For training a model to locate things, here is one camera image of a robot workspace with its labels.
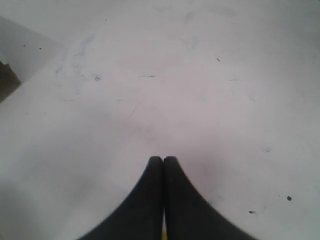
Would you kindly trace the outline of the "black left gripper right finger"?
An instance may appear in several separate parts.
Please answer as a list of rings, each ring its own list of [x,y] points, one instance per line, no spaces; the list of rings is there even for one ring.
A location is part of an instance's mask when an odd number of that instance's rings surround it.
[[[164,214],[169,240],[251,240],[216,211],[192,185],[178,159],[163,160]]]

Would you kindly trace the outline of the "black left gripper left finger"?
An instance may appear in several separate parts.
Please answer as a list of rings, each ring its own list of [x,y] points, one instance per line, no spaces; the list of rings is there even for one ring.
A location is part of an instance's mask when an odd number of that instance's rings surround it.
[[[152,156],[125,200],[82,240],[160,240],[163,230],[163,160]]]

